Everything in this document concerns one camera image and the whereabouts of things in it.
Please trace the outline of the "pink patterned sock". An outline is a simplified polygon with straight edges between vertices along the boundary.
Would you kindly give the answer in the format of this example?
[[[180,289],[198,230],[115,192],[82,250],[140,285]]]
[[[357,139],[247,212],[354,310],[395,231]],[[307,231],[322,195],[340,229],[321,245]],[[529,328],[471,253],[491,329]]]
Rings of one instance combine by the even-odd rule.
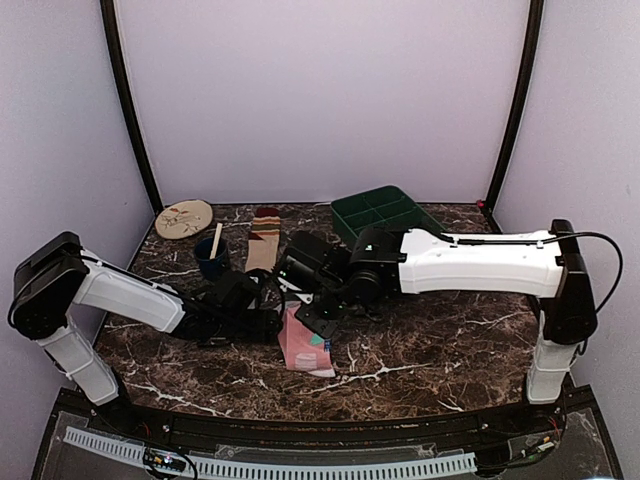
[[[305,327],[295,316],[300,302],[290,302],[285,309],[278,342],[289,371],[304,372],[320,378],[333,378],[329,341]]]

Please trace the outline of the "green compartment tray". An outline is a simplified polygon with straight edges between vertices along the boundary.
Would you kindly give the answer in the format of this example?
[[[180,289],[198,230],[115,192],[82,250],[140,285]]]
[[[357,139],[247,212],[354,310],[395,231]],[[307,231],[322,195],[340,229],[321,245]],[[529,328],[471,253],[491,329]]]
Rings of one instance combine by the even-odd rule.
[[[368,227],[425,227],[438,233],[445,230],[444,226],[395,185],[386,185],[334,200],[330,208],[335,234],[350,247]]]

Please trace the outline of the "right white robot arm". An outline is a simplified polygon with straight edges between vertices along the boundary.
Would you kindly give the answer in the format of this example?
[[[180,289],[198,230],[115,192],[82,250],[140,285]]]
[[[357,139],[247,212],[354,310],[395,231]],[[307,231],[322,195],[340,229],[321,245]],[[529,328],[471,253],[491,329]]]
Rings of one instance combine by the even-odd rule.
[[[525,387],[510,413],[521,434],[534,432],[559,399],[579,345],[595,332],[601,308],[578,241],[583,233],[556,219],[523,234],[436,233],[427,228],[367,227],[350,248],[298,232],[276,274],[308,299],[298,319],[329,338],[348,305],[384,296],[436,291],[508,292],[538,303],[538,336]]]

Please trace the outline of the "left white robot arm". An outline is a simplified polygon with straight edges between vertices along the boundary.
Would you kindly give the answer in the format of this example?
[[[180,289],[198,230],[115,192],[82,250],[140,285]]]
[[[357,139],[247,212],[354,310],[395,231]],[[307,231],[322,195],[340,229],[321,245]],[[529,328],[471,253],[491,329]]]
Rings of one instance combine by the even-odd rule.
[[[7,322],[35,342],[97,408],[120,436],[141,427],[125,386],[97,353],[72,317],[76,308],[117,315],[204,347],[239,340],[272,341],[283,325],[284,308],[262,303],[271,279],[262,270],[225,271],[188,294],[142,278],[85,249],[78,235],[65,231],[14,270]]]

